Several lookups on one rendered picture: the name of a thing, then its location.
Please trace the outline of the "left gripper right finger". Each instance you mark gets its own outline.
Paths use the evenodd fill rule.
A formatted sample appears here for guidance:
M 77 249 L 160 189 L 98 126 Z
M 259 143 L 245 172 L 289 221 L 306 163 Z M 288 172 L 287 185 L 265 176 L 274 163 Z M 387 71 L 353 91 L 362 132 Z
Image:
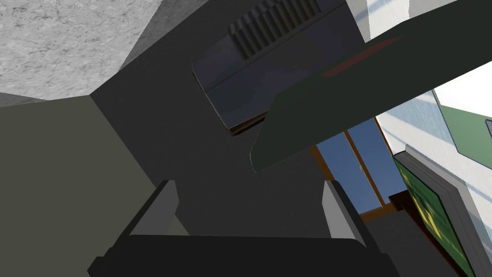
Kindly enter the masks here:
M 374 237 L 338 181 L 324 182 L 322 207 L 332 238 L 355 239 L 366 248 L 380 252 Z

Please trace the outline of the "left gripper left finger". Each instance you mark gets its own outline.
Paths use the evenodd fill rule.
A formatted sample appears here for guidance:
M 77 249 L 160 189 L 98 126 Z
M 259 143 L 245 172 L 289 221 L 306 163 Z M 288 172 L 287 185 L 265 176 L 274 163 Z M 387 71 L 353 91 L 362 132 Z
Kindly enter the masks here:
M 117 240 L 121 241 L 130 235 L 188 236 L 175 215 L 178 204 L 175 181 L 162 181 Z

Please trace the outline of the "brown framed window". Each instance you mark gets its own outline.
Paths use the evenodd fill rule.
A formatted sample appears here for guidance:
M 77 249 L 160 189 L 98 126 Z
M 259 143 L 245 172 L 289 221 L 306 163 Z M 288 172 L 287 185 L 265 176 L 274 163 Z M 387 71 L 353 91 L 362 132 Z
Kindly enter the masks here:
M 401 192 L 404 184 L 374 119 L 316 147 L 321 160 L 326 163 L 333 178 L 343 186 L 363 221 L 396 212 L 389 196 Z

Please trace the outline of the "grey framed green picture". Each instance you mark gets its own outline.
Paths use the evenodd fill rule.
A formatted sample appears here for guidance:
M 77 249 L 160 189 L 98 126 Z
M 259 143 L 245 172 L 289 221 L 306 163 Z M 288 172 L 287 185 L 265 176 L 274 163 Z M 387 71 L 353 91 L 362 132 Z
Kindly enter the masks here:
M 465 277 L 492 277 L 492 239 L 465 181 L 410 145 L 393 159 L 438 246 Z

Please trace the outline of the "dark green flat panel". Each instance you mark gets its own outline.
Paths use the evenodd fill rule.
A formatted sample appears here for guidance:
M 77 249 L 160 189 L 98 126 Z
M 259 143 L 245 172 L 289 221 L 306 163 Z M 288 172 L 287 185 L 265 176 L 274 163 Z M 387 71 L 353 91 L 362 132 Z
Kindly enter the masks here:
M 455 0 L 403 21 L 275 97 L 255 172 L 492 61 L 492 0 Z

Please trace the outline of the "dark vented appliance box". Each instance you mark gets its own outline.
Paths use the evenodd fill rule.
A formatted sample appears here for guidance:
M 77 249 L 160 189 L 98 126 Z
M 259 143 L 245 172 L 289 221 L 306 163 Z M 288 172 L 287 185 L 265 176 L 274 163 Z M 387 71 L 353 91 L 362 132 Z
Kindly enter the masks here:
M 262 121 L 276 95 L 363 44 L 347 0 L 263 0 L 192 71 L 236 135 Z

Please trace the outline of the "green wall board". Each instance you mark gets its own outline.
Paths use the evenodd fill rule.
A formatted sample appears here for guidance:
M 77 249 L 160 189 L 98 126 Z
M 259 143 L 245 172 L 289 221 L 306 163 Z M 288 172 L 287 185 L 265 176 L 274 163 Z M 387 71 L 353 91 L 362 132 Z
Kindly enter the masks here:
M 457 152 L 492 169 L 492 117 L 452 107 L 432 92 Z

